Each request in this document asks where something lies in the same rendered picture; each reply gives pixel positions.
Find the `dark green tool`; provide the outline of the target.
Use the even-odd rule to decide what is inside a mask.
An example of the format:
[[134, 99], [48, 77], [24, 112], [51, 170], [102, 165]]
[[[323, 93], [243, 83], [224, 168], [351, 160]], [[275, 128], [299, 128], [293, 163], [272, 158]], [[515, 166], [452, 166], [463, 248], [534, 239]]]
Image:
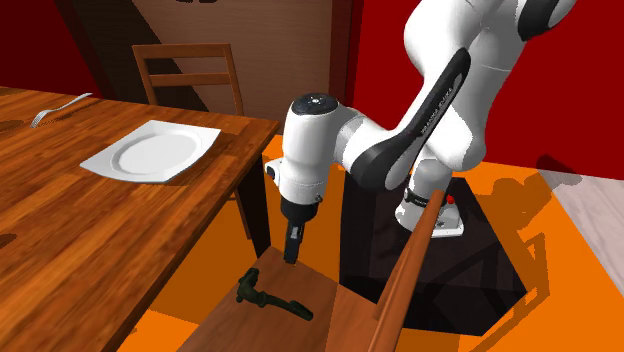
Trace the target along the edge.
[[271, 305], [288, 311], [305, 321], [311, 321], [313, 319], [313, 312], [298, 301], [285, 301], [274, 295], [267, 294], [265, 291], [256, 290], [255, 286], [258, 282], [259, 273], [260, 271], [257, 268], [250, 268], [238, 279], [239, 286], [236, 290], [236, 301], [238, 303], [247, 301], [257, 305], [259, 308]]

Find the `wooden chair with plain seat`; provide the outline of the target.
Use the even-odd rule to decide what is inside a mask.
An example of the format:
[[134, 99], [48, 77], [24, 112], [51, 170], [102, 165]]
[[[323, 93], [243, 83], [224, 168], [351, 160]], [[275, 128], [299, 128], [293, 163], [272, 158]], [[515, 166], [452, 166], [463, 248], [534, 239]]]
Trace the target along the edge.
[[376, 304], [269, 248], [254, 264], [258, 289], [301, 302], [313, 319], [238, 303], [232, 288], [177, 352], [394, 352], [443, 199], [434, 191]]

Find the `white square plate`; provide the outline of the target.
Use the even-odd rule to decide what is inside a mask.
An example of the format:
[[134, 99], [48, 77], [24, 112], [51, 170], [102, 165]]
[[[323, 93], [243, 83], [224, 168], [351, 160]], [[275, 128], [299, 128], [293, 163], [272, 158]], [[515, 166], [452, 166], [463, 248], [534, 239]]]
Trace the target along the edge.
[[166, 183], [195, 164], [213, 146], [220, 129], [149, 120], [80, 167], [133, 183]]

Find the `wooden chair with slatted back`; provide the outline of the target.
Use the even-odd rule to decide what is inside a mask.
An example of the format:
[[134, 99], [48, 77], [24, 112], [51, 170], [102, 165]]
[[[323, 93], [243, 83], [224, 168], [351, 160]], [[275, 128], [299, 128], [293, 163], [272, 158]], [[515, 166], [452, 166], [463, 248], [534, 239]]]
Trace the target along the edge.
[[[238, 116], [244, 115], [242, 95], [230, 43], [140, 44], [132, 51], [146, 92], [148, 103], [157, 105], [155, 87], [230, 85]], [[214, 58], [225, 60], [227, 70], [216, 73], [150, 74], [148, 59]]]

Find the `dark robot stand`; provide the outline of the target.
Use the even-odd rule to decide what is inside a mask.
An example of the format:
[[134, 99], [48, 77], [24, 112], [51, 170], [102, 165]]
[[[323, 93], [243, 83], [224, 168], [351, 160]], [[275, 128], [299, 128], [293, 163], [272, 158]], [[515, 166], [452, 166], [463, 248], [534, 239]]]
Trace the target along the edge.
[[[409, 329], [482, 336], [527, 290], [468, 183], [447, 189], [465, 230], [431, 240], [404, 321]], [[403, 190], [370, 192], [344, 181], [339, 282], [377, 302], [410, 233], [394, 210]]]

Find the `brown wooden table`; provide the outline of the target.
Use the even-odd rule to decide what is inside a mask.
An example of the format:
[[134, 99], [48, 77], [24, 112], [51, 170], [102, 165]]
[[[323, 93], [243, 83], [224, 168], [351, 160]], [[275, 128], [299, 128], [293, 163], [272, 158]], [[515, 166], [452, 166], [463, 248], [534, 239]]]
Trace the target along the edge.
[[[0, 352], [115, 352], [243, 178], [275, 121], [0, 87]], [[80, 164], [149, 120], [221, 130], [168, 184]]]

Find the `silver fork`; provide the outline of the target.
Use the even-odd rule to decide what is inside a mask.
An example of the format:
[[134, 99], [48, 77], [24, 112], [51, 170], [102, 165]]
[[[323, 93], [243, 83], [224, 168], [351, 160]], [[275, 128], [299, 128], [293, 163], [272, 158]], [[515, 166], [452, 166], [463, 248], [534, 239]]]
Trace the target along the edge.
[[84, 93], [84, 94], [81, 94], [81, 95], [77, 96], [76, 98], [74, 98], [74, 99], [73, 99], [73, 100], [71, 100], [70, 102], [68, 102], [68, 103], [66, 103], [66, 104], [64, 104], [64, 105], [62, 105], [62, 106], [60, 106], [60, 107], [58, 107], [58, 108], [54, 108], [54, 109], [46, 109], [46, 110], [42, 110], [42, 111], [40, 111], [40, 112], [39, 112], [39, 113], [38, 113], [38, 114], [37, 114], [37, 115], [33, 118], [32, 122], [31, 122], [31, 124], [30, 124], [30, 127], [31, 127], [31, 128], [36, 128], [36, 127], [38, 126], [38, 124], [41, 122], [41, 120], [42, 120], [42, 119], [43, 119], [46, 115], [48, 115], [48, 114], [50, 114], [50, 113], [53, 113], [53, 112], [57, 112], [57, 111], [63, 110], [63, 109], [65, 109], [65, 108], [67, 108], [67, 107], [69, 107], [69, 106], [71, 106], [71, 105], [75, 104], [76, 102], [78, 102], [78, 101], [80, 101], [80, 100], [82, 100], [82, 99], [84, 99], [84, 98], [89, 97], [89, 96], [91, 96], [91, 93]]

